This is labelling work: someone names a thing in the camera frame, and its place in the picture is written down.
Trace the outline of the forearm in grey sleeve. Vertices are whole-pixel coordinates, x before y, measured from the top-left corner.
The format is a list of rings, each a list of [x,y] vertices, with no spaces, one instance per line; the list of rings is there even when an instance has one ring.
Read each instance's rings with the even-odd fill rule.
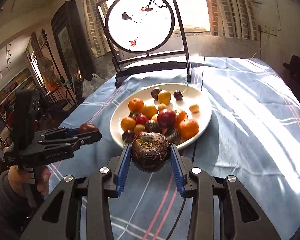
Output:
[[[13,191],[8,172],[0,176],[0,239],[19,239],[29,209],[28,200]]]

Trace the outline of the left hand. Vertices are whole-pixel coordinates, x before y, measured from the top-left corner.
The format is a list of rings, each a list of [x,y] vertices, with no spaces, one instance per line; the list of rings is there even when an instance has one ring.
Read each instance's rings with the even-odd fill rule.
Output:
[[[48,167],[44,167],[37,184],[37,190],[43,196],[49,194],[49,179],[51,172]],[[17,166],[11,166],[8,171],[8,182],[12,190],[22,197],[26,197],[23,185],[31,180],[31,174],[27,171],[20,170]]]

